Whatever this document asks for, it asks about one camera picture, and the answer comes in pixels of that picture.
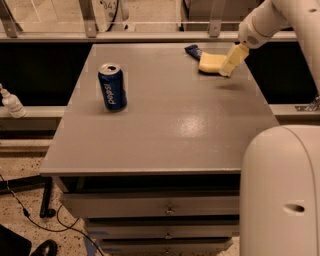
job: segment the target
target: sponge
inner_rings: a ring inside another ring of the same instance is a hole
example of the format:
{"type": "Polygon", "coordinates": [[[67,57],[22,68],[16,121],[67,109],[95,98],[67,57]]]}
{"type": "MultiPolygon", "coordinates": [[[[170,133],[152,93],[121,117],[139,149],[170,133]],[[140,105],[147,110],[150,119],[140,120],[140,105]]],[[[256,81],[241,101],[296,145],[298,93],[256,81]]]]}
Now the sponge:
{"type": "Polygon", "coordinates": [[[202,52],[198,69],[206,73],[218,73],[226,55],[209,54],[202,52]]]}
{"type": "Polygon", "coordinates": [[[219,70],[220,75],[230,76],[232,71],[249,55],[249,48],[244,44],[233,45],[219,70]]]}

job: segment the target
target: white bottle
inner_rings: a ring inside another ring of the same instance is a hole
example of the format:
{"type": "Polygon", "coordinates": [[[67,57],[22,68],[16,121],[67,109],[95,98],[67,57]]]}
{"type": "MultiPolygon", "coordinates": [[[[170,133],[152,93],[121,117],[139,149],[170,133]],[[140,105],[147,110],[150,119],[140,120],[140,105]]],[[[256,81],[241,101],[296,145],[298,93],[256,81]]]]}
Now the white bottle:
{"type": "Polygon", "coordinates": [[[1,88],[1,94],[2,94],[2,103],[3,106],[5,106],[9,113],[14,118],[20,118],[26,115],[27,110],[25,107],[21,104],[18,97],[14,94],[10,94],[8,90],[1,88]]]}

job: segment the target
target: vertical metal post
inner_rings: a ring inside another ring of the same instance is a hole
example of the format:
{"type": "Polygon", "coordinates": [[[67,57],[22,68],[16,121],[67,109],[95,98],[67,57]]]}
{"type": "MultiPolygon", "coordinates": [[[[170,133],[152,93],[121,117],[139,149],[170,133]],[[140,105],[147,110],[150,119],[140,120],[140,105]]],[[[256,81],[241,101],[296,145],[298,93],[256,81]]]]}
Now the vertical metal post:
{"type": "Polygon", "coordinates": [[[0,0],[0,19],[8,37],[17,38],[22,31],[20,25],[15,21],[5,0],[0,0]]]}
{"type": "Polygon", "coordinates": [[[210,16],[209,35],[218,37],[221,31],[221,22],[223,18],[224,6],[226,0],[213,0],[210,16]]]}
{"type": "Polygon", "coordinates": [[[87,37],[96,37],[98,26],[93,12],[91,0],[79,0],[87,37]]]}

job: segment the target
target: speckled floor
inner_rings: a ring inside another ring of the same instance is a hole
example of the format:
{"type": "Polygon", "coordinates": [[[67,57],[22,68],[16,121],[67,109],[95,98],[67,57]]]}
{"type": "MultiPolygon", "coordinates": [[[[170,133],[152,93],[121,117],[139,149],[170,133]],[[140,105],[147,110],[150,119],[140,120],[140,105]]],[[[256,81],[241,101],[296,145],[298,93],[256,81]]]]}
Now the speckled floor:
{"type": "MultiPolygon", "coordinates": [[[[9,6],[12,7],[16,19],[21,22],[27,32],[70,32],[70,29],[72,32],[83,31],[83,25],[72,24],[72,20],[70,20],[70,18],[75,20],[81,18],[79,6],[75,0],[7,0],[7,2],[9,6]],[[61,6],[69,8],[68,15],[66,15],[63,8],[59,9],[61,6]],[[66,22],[69,23],[69,25],[71,24],[71,26],[68,27],[69,30],[65,30],[67,28],[67,26],[65,26],[66,22]]],[[[128,21],[137,22],[136,31],[138,32],[175,31],[177,29],[176,24],[173,24],[173,22],[179,19],[180,0],[128,0],[128,5],[129,10],[131,10],[128,21]],[[167,23],[151,25],[150,22],[156,21],[165,21],[167,23]]],[[[31,140],[27,143],[20,140],[10,140],[9,142],[0,140],[0,174],[6,180],[38,175],[39,168],[46,154],[47,145],[49,144],[50,140],[31,140]]],[[[42,193],[43,189],[41,188],[27,192],[19,192],[17,196],[30,212],[30,217],[34,222],[49,229],[64,229],[64,227],[58,223],[56,217],[46,219],[39,217],[42,193]]],[[[61,191],[57,186],[54,186],[50,201],[51,208],[57,210],[60,207],[60,196],[61,191]]],[[[59,246],[58,256],[88,255],[83,235],[72,230],[65,232],[48,232],[36,227],[23,215],[22,207],[11,194],[0,195],[0,209],[0,224],[29,239],[32,242],[32,251],[45,240],[53,239],[59,246]]],[[[61,221],[66,225],[71,225],[75,221],[63,207],[61,208],[59,216],[61,221]]],[[[75,228],[84,230],[83,226],[83,221],[80,220],[75,225],[75,228]]],[[[239,238],[236,237],[233,240],[234,244],[227,251],[219,253],[219,256],[239,255],[239,238]]],[[[215,253],[181,253],[177,255],[211,256],[215,255],[215,253]]]]}

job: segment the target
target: blue soda can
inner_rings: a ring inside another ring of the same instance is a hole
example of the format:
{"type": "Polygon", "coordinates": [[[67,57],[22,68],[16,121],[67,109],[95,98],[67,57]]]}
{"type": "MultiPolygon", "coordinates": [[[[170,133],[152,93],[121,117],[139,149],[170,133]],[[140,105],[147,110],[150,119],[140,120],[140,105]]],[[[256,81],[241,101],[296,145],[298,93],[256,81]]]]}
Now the blue soda can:
{"type": "Polygon", "coordinates": [[[119,111],[126,107],[123,73],[119,64],[105,63],[99,68],[98,78],[106,108],[119,111]]]}

